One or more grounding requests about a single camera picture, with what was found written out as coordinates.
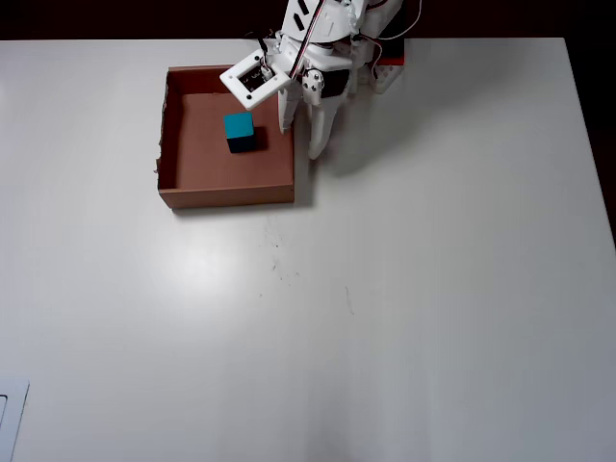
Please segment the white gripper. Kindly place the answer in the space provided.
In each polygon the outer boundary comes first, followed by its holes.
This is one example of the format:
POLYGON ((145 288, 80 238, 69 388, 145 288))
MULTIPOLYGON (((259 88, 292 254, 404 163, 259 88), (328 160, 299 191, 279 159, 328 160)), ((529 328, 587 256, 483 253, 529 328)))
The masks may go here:
POLYGON ((299 101, 310 107, 308 156, 316 160, 330 138, 335 116, 347 95, 352 59, 335 47, 307 44, 300 54, 301 42, 287 35, 276 37, 270 48, 272 61, 299 85, 278 92, 279 129, 285 134, 295 118, 299 101))

